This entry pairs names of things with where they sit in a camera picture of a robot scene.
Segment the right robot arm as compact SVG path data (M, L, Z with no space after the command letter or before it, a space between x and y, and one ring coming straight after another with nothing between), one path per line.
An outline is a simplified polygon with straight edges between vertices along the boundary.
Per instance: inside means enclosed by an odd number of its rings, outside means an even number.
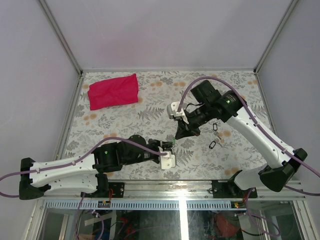
M228 180L229 194L237 198L256 187L280 192L306 159L306 151L294 149L267 129L234 88L221 94L202 77L200 84L190 84L186 91L192 93L199 107L188 112L182 101L167 106L169 118L178 124L175 139L199 136L202 125L213 119L221 120L242 134L266 161L261 167L237 171Z

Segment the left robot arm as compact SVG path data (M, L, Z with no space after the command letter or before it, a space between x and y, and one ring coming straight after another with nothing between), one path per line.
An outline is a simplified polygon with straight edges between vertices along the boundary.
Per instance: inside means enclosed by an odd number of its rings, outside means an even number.
M128 139L107 137L82 156L48 162L24 158L20 163L18 198L33 200L59 195L112 198L115 189L109 183L108 173L149 161L163 170L174 168L173 146L171 141L145 140L140 135Z

